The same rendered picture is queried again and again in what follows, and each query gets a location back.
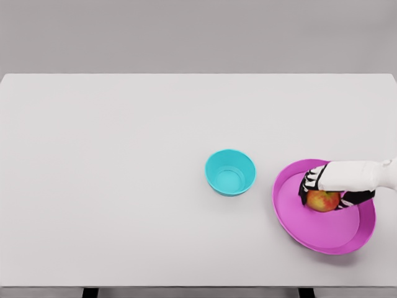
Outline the red yellow apple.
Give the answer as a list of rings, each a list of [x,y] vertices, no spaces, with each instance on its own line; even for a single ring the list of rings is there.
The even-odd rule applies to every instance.
[[[341,200],[340,192],[329,191],[308,191],[306,204],[310,209],[317,212],[329,212],[339,205]]]

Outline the blue bowl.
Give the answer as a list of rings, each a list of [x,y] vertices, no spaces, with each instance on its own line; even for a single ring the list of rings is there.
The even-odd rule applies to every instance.
[[[205,163],[205,178],[209,186],[222,196],[239,196],[252,187],[257,169],[252,159],[234,149],[211,154]]]

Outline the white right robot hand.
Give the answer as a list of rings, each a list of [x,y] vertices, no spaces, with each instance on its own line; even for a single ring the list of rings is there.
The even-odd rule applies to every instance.
[[[375,161],[330,161],[307,171],[298,195],[307,205],[310,191],[342,192],[336,210],[373,199],[380,185],[381,164]]]

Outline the pink plate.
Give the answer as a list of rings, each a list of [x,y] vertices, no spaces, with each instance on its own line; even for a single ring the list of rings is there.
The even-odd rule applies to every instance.
[[[274,212],[285,231],[303,246],[326,255],[361,249],[376,226],[373,200],[341,211],[317,212],[301,204],[298,188],[305,173],[327,161],[304,159],[286,166],[272,188]]]

